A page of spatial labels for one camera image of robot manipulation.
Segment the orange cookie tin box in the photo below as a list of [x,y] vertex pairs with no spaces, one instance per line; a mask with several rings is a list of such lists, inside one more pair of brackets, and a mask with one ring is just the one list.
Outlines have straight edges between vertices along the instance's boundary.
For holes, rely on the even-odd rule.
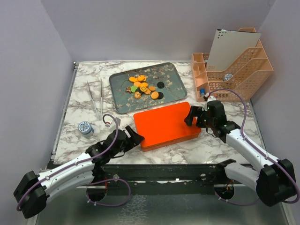
[[195,139],[199,136],[200,132],[201,129],[199,128],[196,129],[196,131],[180,135],[159,133],[155,133],[153,135],[144,135],[145,140],[141,143],[141,149],[143,152],[147,152],[150,150],[156,150],[159,148],[167,147],[169,145]]

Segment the orange metal tin lid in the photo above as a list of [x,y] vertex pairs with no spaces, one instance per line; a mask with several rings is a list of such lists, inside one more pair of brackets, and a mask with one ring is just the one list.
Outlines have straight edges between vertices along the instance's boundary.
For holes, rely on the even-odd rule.
[[136,113],[134,122],[137,133],[144,137],[155,133],[180,135],[196,131],[199,129],[195,126],[196,119],[193,119],[191,127],[184,122],[189,110],[190,104],[182,102]]

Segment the metal tweezers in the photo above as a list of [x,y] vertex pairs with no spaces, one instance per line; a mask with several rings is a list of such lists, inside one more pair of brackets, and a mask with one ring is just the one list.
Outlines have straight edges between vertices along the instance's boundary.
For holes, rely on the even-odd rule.
[[94,100],[92,91],[90,89],[90,84],[88,81],[86,81],[86,83],[88,85],[88,92],[90,94],[90,98],[92,100],[96,116],[100,121],[102,121],[102,117],[103,117],[103,82],[102,82],[102,79],[100,79],[99,81],[100,81],[100,112],[98,112],[98,110],[97,110],[95,100]]

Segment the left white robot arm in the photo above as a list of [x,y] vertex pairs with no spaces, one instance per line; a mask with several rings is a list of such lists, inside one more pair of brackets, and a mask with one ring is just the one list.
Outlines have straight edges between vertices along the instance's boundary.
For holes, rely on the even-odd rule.
[[116,125],[106,139],[91,145],[75,159],[46,172],[27,172],[13,192],[16,210],[22,212],[25,218],[31,218],[40,213],[47,202],[72,188],[107,182],[103,166],[117,154],[140,145],[143,140],[144,137],[130,126],[121,130]]

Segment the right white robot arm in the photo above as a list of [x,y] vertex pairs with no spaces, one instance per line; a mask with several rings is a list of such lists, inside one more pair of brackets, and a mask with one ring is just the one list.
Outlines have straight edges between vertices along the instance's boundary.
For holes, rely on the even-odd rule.
[[293,164],[278,159],[248,139],[238,124],[227,119],[220,101],[207,101],[203,107],[191,106],[184,122],[190,127],[193,120],[198,128],[210,128],[214,137],[236,149],[252,166],[248,168],[234,161],[225,164],[215,172],[218,182],[238,181],[254,190],[267,206],[299,197]]

